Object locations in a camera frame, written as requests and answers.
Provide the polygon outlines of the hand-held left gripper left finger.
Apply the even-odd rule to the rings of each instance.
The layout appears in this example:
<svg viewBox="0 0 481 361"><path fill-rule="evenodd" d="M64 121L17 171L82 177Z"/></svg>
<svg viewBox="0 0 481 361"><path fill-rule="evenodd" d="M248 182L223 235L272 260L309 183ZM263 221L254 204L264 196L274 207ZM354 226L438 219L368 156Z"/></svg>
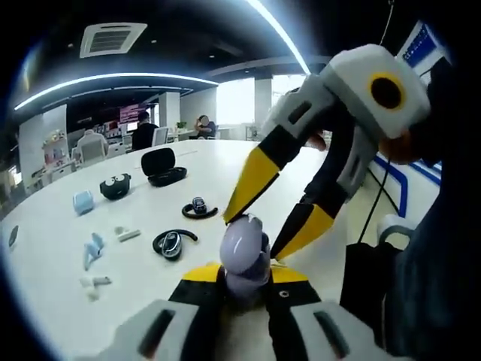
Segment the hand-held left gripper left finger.
<svg viewBox="0 0 481 361"><path fill-rule="evenodd" d="M224 269L185 273L167 300L156 300L117 327L113 341L79 360L212 360L225 303Z"/></svg>

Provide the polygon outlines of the person's right hand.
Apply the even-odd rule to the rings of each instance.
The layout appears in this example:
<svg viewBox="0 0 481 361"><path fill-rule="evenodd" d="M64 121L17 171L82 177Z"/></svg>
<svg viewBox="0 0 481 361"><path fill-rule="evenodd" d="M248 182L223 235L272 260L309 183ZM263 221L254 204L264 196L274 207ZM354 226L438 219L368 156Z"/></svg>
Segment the person's right hand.
<svg viewBox="0 0 481 361"><path fill-rule="evenodd" d="M322 130L313 133L307 143L319 151L325 151L327 149L327 144L323 133ZM381 152L384 157L400 165L415 162L419 159L413 148L410 131L407 129L404 130L398 138L384 138L381 140L378 146L378 151Z"/></svg>

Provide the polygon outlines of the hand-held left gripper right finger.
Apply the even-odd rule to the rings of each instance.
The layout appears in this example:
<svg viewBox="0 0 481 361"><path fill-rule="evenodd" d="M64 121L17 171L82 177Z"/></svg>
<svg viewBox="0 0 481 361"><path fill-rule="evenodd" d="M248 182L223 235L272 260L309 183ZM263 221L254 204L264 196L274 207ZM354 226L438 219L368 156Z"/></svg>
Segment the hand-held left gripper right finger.
<svg viewBox="0 0 481 361"><path fill-rule="evenodd" d="M335 302L323 302L308 278L271 266L265 285L268 330L278 360L399 360L372 329Z"/></svg>

